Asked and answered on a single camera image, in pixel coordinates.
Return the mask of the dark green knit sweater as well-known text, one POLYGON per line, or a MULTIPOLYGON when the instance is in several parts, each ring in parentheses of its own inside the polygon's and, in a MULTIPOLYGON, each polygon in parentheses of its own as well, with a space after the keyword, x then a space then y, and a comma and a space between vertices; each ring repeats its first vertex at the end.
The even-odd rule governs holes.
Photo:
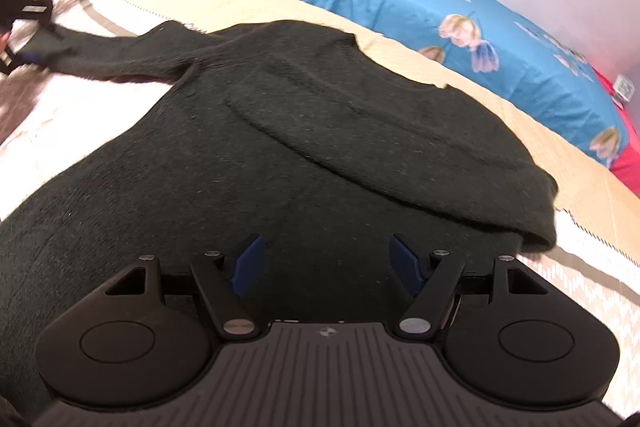
POLYGON ((401 233, 468 256, 548 251, 558 186, 464 92, 411 81, 356 38, 298 20, 138 38, 42 28, 27 60, 168 92, 134 127, 44 184, 1 225, 1 393, 48 399, 40 332, 137 255, 182 265, 265 237, 245 303, 259 320, 380 321, 407 299, 386 258, 401 233))

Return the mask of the patterned beige bed sheet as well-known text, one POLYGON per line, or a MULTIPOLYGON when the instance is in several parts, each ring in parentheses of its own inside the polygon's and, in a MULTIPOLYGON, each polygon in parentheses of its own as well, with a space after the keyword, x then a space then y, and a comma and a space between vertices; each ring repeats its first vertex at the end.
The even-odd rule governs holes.
MULTIPOLYGON (((306 20, 354 34, 363 52, 411 80, 454 87, 518 136, 559 184, 558 245, 525 263, 612 329, 622 359, 605 401, 639 407, 639 199, 611 171, 503 98, 402 44, 297 0, 53 0, 60 25, 137 36, 176 20, 205 32, 242 23, 306 20)), ((159 82, 114 83, 24 67, 1 81, 1 211, 129 129, 166 92, 159 82)))

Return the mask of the small white clock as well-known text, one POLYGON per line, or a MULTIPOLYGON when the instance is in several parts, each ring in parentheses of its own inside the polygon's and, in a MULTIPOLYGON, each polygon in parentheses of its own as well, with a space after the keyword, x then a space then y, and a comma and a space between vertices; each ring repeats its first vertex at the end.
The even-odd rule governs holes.
POLYGON ((634 83, 625 75, 618 75, 613 81, 613 93, 618 101, 625 104, 630 103, 634 96, 634 91, 636 91, 634 83))

